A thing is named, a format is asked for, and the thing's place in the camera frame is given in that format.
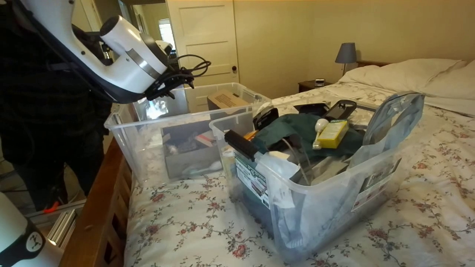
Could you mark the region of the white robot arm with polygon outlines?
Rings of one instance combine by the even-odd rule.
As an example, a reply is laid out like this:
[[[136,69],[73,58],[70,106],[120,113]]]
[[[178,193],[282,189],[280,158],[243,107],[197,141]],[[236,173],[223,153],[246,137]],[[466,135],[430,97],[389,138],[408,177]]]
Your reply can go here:
[[[128,104],[172,90],[166,54],[120,15],[96,33],[73,24],[74,0],[12,0],[34,32],[104,98]]]

